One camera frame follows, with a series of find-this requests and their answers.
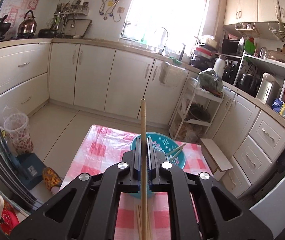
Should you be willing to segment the floral plastic waste basket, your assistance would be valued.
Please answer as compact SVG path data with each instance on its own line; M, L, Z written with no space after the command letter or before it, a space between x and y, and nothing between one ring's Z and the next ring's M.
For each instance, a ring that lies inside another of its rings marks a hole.
M28 116L14 107L5 107L3 119L3 128L17 154L32 153L34 145L30 136Z

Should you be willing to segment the blue dustpan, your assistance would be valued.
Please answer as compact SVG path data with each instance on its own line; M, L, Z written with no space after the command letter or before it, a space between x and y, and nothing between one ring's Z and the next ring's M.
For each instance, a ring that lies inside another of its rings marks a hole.
M43 180L42 172L46 165L35 153L23 153L17 156L10 154L9 158L19 180L28 190L32 190Z

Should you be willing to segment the bamboo chopstick bundle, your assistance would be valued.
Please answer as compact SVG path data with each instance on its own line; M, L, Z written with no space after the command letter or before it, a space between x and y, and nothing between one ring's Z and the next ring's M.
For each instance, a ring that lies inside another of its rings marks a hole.
M142 207L140 204L136 205L136 217L137 217L139 239L142 240ZM147 215L147 240L152 240L149 215Z

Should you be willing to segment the yellow patterned slipper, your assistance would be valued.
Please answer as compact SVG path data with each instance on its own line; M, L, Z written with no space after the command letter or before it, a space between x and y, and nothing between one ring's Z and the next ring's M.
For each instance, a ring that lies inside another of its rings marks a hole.
M62 180L59 175L50 167L46 167L42 171L42 178L46 188L51 191L53 187L60 188Z

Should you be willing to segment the small white step stool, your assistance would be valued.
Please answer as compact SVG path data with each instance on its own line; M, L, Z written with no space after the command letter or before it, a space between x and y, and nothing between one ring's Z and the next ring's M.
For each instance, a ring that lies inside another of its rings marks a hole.
M227 171L233 169L232 164L212 139L202 138L200 142L202 154L209 165L213 177L217 181L221 180Z

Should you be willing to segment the kitchen faucet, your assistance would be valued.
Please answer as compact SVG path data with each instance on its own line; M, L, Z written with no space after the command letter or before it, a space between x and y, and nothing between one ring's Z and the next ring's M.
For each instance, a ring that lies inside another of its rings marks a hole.
M169 38L168 30L165 27L161 27L162 35L159 42L159 53L160 55L166 55L166 44Z

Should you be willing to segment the steel whistling kettle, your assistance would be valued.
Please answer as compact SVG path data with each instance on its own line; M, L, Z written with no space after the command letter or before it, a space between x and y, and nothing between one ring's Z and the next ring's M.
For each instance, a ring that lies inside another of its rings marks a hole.
M35 21L34 12L28 10L24 16L24 21L18 27L17 37L28 38L33 37L36 33L37 23Z

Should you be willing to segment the single bamboo chopstick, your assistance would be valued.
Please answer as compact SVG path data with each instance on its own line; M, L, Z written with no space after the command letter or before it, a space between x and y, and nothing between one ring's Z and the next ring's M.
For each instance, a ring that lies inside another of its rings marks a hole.
M142 239L147 239L147 157L146 157L146 101L141 100L141 207L142 207Z

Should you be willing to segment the white electric water boiler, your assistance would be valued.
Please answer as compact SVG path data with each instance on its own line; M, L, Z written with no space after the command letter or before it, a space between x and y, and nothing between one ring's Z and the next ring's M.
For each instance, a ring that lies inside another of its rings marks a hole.
M257 100L265 105L272 106L280 90L280 85L269 73L263 73L262 81L256 95Z

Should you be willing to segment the white thermos flask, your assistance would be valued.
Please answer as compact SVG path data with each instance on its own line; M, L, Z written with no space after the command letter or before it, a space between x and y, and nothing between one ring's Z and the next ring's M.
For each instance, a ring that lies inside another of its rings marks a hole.
M225 72L225 69L228 68L229 61L225 58L223 55L219 55L219 57L215 60L215 64L213 66L213 70L221 77L223 78L223 74Z

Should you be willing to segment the wall utensil rack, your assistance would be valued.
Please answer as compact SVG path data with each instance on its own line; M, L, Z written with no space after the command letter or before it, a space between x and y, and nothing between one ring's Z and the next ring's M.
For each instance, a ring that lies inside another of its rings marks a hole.
M92 25L92 20L86 18L88 14L89 3L85 0L59 2L50 29L57 38L83 38Z

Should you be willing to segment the blue perforated plastic bucket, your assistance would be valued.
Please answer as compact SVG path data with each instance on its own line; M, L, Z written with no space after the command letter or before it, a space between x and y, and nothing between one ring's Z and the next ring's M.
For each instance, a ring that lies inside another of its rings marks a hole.
M165 186L170 184L163 177L160 171L160 165L167 161L173 166L184 168L186 164L186 157L183 152L183 147L166 135L147 132L147 175L148 175L148 186L147 196L148 198L153 196L157 192L162 192Z

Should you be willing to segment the green bag of vegetables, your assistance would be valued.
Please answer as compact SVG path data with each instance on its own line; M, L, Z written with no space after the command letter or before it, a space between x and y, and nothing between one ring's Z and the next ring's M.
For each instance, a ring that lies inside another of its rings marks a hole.
M212 68L201 71L198 74L197 79L202 89L205 89L212 94L222 94L222 78Z

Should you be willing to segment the pink checkered tablecloth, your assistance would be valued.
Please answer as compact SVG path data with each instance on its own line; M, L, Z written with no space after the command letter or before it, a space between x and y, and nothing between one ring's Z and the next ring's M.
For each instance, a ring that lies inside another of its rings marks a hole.
M137 135L104 126L93 125L85 136L78 149L69 170L62 182L67 186L81 173L96 175L121 161L125 152L130 150L130 145ZM183 148L186 163L185 172L198 174L210 172L198 144L186 144ZM129 193L123 193L115 228L115 239L139 239L137 222L137 205L140 200ZM152 239L170 239L170 219L168 211L168 198L166 193L155 193L148 199L149 224Z

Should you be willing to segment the white rolling storage cart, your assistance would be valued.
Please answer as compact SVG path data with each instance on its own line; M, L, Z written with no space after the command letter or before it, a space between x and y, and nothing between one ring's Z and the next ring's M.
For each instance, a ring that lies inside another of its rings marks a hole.
M178 100L169 135L173 140L198 142L209 130L224 99L224 93L217 95L202 89L197 79L190 77Z

